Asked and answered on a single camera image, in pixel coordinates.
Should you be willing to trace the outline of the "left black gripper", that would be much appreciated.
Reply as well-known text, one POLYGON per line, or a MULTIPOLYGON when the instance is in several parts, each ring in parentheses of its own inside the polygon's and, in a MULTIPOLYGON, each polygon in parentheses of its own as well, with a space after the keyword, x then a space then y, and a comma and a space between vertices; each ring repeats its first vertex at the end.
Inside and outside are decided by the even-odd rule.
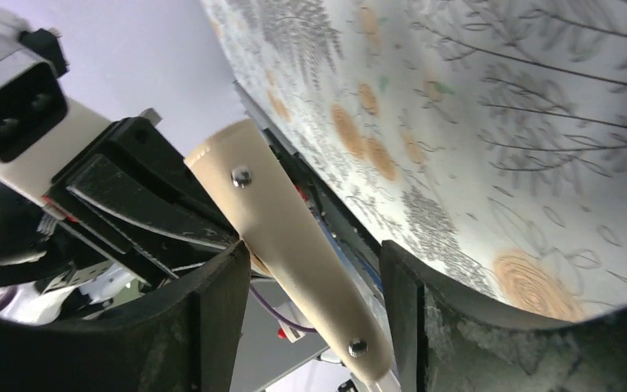
POLYGON ((183 156, 142 117, 113 122, 53 179, 63 230, 150 287, 237 241, 183 156))

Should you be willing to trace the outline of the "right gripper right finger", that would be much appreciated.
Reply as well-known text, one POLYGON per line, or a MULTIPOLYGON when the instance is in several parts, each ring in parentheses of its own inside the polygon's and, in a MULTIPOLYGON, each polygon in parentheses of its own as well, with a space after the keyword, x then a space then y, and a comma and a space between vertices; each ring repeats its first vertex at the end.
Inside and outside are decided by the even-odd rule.
POLYGON ((627 307, 578 323, 520 310, 380 249, 404 391, 627 391, 627 307))

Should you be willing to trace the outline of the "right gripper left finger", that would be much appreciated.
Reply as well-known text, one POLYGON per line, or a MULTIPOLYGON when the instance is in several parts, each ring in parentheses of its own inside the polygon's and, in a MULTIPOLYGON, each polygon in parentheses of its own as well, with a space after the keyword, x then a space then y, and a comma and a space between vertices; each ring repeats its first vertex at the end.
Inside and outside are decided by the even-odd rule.
POLYGON ((236 243, 96 319, 0 319, 0 391, 227 391, 250 271, 236 243))

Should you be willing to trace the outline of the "tan leather card holder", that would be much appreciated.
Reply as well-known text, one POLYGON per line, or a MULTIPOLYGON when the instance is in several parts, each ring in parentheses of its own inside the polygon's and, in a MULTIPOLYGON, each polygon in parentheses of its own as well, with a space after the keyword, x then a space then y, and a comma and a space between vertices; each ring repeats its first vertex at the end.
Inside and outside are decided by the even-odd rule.
POLYGON ((398 391, 390 339, 255 123, 218 131, 185 165, 342 363, 371 390, 398 391))

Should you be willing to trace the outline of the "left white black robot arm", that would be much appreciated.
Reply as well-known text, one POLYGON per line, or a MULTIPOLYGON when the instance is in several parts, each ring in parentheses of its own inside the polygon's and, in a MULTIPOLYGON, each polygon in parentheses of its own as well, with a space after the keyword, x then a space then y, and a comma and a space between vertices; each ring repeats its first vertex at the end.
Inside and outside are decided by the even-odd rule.
POLYGON ((45 183, 39 207, 0 182, 0 317, 86 317, 137 283, 198 269, 235 230, 146 118, 111 123, 45 183))

